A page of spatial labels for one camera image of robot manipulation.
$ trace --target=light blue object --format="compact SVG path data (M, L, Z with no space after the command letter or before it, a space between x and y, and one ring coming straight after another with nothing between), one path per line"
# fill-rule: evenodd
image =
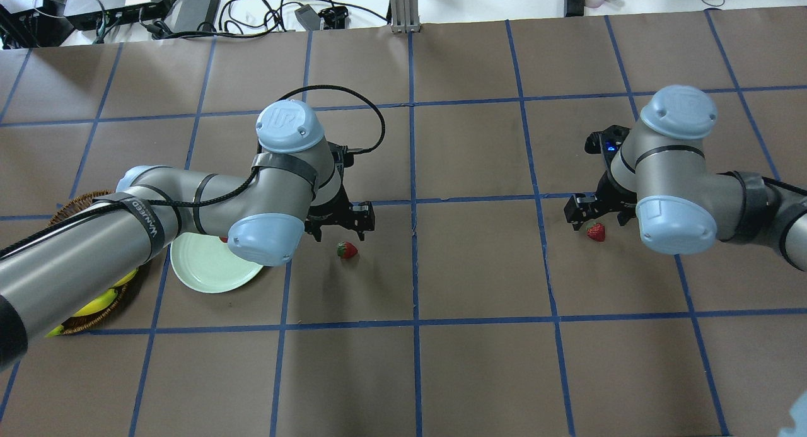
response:
M275 153L310 149L325 137L314 110L294 99L272 103L262 110L255 131L260 145Z
M236 256L266 267L288 264L305 224L284 213L260 213L247 216L233 224L228 232L227 246Z
M701 253L717 236L717 222L709 212L672 195L643 198L636 204L636 216L642 242L658 253Z
M157 167L170 167L170 166L135 166L132 169L127 170L124 174L124 177L118 181L118 186L115 187L115 192L121 192L129 187L132 187L132 184L135 180L143 175L144 172L147 170L156 169Z
M790 408L790 416L796 423L795 428L781 429L779 437L807 437L807 393L802 394Z
M695 87L667 86L643 107L642 121L674 139L702 139L717 122L717 106L709 95Z

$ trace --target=blue grid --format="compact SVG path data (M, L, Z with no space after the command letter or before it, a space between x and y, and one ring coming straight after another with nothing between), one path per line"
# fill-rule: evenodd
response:
M747 102L744 98L744 93L746 92L759 92L759 91L771 91L771 90L807 90L807 86L756 86L756 87L741 87L738 83L738 80L734 74L734 70L731 68L731 64L729 62L729 58L726 55L726 51L723 49L723 43L721 43L720 37L717 34L717 29L715 29L714 23L712 22L711 15L708 11L704 12L706 16L706 20L708 21L709 27L714 35L715 41L717 42L717 46L720 49L721 55L723 56L724 63L726 64L726 68L729 70L729 75L732 79L732 83L734 84L734 88L729 89L708 89L704 90L707 93L734 93L736 92L738 97L743 104L743 109L746 112L746 116L750 124L752 125L755 135L759 141L759 146L764 152L764 155L769 161L769 165L772 168L772 171L776 178L779 178L778 172L776 171L776 167L774 165L773 159L770 156L769 151L767 150L767 146L765 144L764 138L758 126L754 120L754 116L747 105ZM565 366L565 360L563 356L563 347L562 347L562 334L561 334L561 327L560 324L562 322L607 322L607 321L637 321L637 320L660 320L660 319L681 319L681 318L689 318L692 321L692 325L694 326L695 332L695 339L697 340L698 348L700 351L700 356L704 365L704 371L706 380L709 384L709 390L712 394L712 400L714 401L715 412L717 414L717 420L721 427L721 434L729 435L729 429L726 425L726 420L724 419L723 410L721 409L721 403L717 391L717 387L714 383L714 377L712 377L711 368L709 364L709 357L706 353L706 348L704 345L703 337L700 334L700 325L698 323L699 318L704 317L743 317L743 316L776 316L776 315L803 315L807 314L807 308L773 308L772 310L718 310L718 311L697 311L694 307L694 303L692 303L692 297L689 293L689 288L686 280L686 273L683 269L683 264L680 260L680 257L675 256L675 262L678 268L678 273L680 274L680 280L682 285L682 291L684 293L684 297L687 302L688 311L680 312L680 313L623 313L623 314L591 314L591 315L560 315L557 311L557 304L554 300L554 294L552 291L552 285L550 281L550 268L547 262L547 237L545 236L545 227L543 222L543 215L542 215L542 199L565 199L568 198L571 193L550 193L550 194L543 194L539 191L537 177L535 175L534 164L533 164L533 156L531 152L531 144L530 144L530 129L528 128L528 121L525 112L525 102L527 101L542 101L542 100L553 100L553 99L583 99L583 98L620 98L620 97L627 97L631 104L631 109L633 110L634 117L637 117L637 109L634 103L634 96L642 96L642 95L653 95L653 92L633 92L631 90L629 80L627 77L627 73L625 72L625 67L622 63L622 57L620 56L619 46L617 44L617 40L615 35L613 34L613 28L611 26L611 21L609 17L603 17L603 21L605 22L608 28L608 34L610 35L614 53L617 58L617 63L619 64L620 73L622 73L623 81L625 83L625 90L626 92L617 92L617 93L605 93L605 94L585 94L585 95L538 95L538 96L525 96L523 93L523 87L521 84L521 73L519 70L518 65L518 58L516 54L516 44L513 40L513 33L511 30L510 22L505 21L505 26L508 33L508 40L510 45L510 50L513 58L513 69L516 75L516 84L518 87L518 97L517 98L490 98L490 99L470 99L470 100L455 100L455 101L425 101L425 102L417 102L414 98L414 60L413 60L413 47L412 47L412 34L409 34L409 101L406 103L392 103L392 104L381 104L378 105L380 107L408 107L409 108L409 118L410 118L410 167L411 167L411 199L409 201L378 201L375 202L377 205L409 205L412 208L412 227L413 227L413 236L412 236L412 301L413 301L413 316L412 320L397 320L397 321L372 321L372 322L329 322L329 323L315 323L315 324L287 324L286 323L286 315L288 311L288 299L289 299L289 288L291 282L291 264L286 266L286 276L284 280L284 288L283 288L283 299L282 299L282 316L281 322L279 325L234 325L234 326L207 326L207 327L187 327L187 328L159 328L158 327L158 319L159 313L161 308L162 296L165 289L165 279L167 277L168 268L170 265L170 258L166 255L165 261L162 265L161 271L161 279L160 285L158 290L158 296L156 297L155 308L153 312L153 319L150 328L135 328L135 329L100 329L100 330L91 330L87 333L97 336L104 336L104 335L116 335L116 334L147 334L149 336L149 342L147 344L147 349L144 356L143 368L141 371L141 379L139 380L138 391L136 394L136 402L135 407L132 411L132 420L130 425L130 436L135 434L136 430L136 423L139 416L139 406L141 406L141 400L143 396L144 386L146 382L147 373L149 370L149 362L151 351L153 348L153 340L156 334L194 334L194 333L229 333L229 332L242 332L242 331L277 331L279 332L279 347L277 347L277 364L275 368L275 384L274 384L274 391L273 391L273 404L271 408L271 428L270 428L270 435L276 434L277 428L277 410L279 409L279 401L280 401L280 381L282 378L282 358L283 358L283 347L285 341L285 333L286 331L306 331L306 330L326 330L326 329L358 329L358 328L380 328L380 327L412 327L413 328L413 343L414 343L414 368L415 368L415 420L416 420L416 432L418 437L421 437L423 434L423 422L422 422L422 400L421 400L421 360L420 360L420 353L421 353L421 346L420 346L420 328L421 326L432 326L432 325L488 325L488 324L519 324L519 323L552 323L555 328L555 338L556 338L556 349L557 349L557 359L559 359L559 369L560 369L560 376L562 382L562 391L564 397L564 405L566 408L567 413L567 425L569 428L569 434L574 437L576 432L574 432L574 419L572 414L572 403L571 403L571 396L569 394L569 387L568 387L568 379L567 379L567 372ZM308 73L310 69L310 62L311 62L311 43L312 43L312 34L308 34L308 46L306 46L306 64L305 64L305 78L303 78L303 84L308 84ZM138 117L119 117L119 118L101 118L101 112L103 111L103 105L106 101L110 86L112 85L113 76L115 76L115 70L119 63L119 58L121 53L124 49L124 44L119 45L117 55L115 57L115 63L112 66L112 71L110 72L109 80L107 81L107 87L104 90L103 97L101 99L101 103L98 107L97 115L94 119L91 120L52 120L52 121L41 121L41 122L25 122L25 123L14 123L14 124L3 124L3 117L5 116L6 112L8 111L9 104L11 104L11 99L14 96L14 92L17 89L18 83L22 78L23 72L26 69L26 65L28 64L28 59L31 55L31 51L29 50L26 53L26 57L21 64L20 71L18 71L17 78L15 79L14 84L11 87L11 91L8 95L8 100L3 107L3 111L0 112L0 127L17 127L17 126L48 126L48 125L56 125L56 124L84 124L84 123L92 123L92 131L88 138L86 149L84 149L84 155L81 159L81 163L79 165L77 175L75 181L73 182L73 189L71 190L71 197L76 192L78 187L78 182L81 178L81 172L83 172L83 166L86 162L86 155L89 152L90 146L93 140L93 133L95 133L95 129L97 129L98 124L101 123L112 123L112 122L122 122L122 121L131 121L131 120L168 120L168 119L181 119L181 118L194 118L194 131L193 135L191 136L191 141L189 144L188 149L188 156L187 161L185 162L185 167L190 166L190 159L193 155L194 150L194 139L195 133L198 129L199 120L202 117L211 117L211 116L228 116L228 115L257 115L259 110L240 110L240 112L202 112L202 104L204 103L204 95L207 87L207 82L209 80L210 71L211 71L211 64L214 55L214 49L216 49L216 43L211 43L210 55L208 57L207 62L207 69L205 71L204 77L204 84L202 84L202 93L199 98L199 106L197 108L196 113L194 114L176 114L176 115L156 115L156 116L138 116ZM459 198L450 198L450 199L418 199L416 197L416 190L415 190L415 108L421 106L443 106L443 105L466 105L466 104L483 104L483 103L519 103L521 109L521 118L522 124L524 129L524 136L525 136L525 144L527 147L528 153L528 164L530 165L530 178L533 182L533 194L532 195L501 195L501 196L479 196L479 197L459 197ZM364 106L339 106L339 107L317 107L315 110L358 110L363 109ZM527 199L533 199L536 204L536 211L537 211L537 219L538 219L538 228L539 233L541 235L542 241L542 250L543 250L543 260L544 260L544 267L545 273L547 274L547 285L548 285L548 294L550 297L550 308L551 308L551 315L550 316L524 316L524 317L486 317L486 318L447 318L447 319L420 319L420 312L419 312L419 300L418 300L418 274L417 274L417 235L414 231L417 224L417 205L418 204L440 204L440 202L479 202L479 201L527 201ZM49 219L50 215L18 215L18 216L0 216L0 221L25 221L26 219ZM8 405L9 396L11 396L12 388L14 386L15 377L18 371L18 367L20 364L17 363L14 365L14 368L11 370L11 376L9 376L8 384L6 385L5 393L3 395L3 402L0 403L0 420L3 419L3 414L5 412L6 406Z

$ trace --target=plate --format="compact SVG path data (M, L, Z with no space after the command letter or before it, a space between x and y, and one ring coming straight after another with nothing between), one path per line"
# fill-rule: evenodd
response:
M222 293L247 284L263 268L233 254L218 236L184 233L171 243L171 267L182 284Z

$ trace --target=red strawberry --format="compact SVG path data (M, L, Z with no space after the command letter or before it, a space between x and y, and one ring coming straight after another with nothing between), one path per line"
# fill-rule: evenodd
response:
M592 224L587 228L586 235L595 242L604 242L605 226L603 226L602 223Z
M350 259L358 254L358 249L351 242L341 242L337 245L337 256L343 259Z

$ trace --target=robotic arm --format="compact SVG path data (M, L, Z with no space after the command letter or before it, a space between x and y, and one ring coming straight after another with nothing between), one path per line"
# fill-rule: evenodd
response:
M354 207L342 186L355 151L328 143L310 107L278 101L260 113L256 130L260 146L246 181L135 167L116 193L0 251L0 369L181 233L227 236L239 257L277 267L303 233L319 242L323 225L355 230L362 240L374 230L372 203Z
M667 254L700 253L721 242L766 245L807 270L807 190L758 173L706 172L703 138L717 121L704 92L669 86L657 92L633 130L591 133L587 153L603 155L605 174L594 195L565 206L574 230L618 212L620 225L639 221L640 238Z

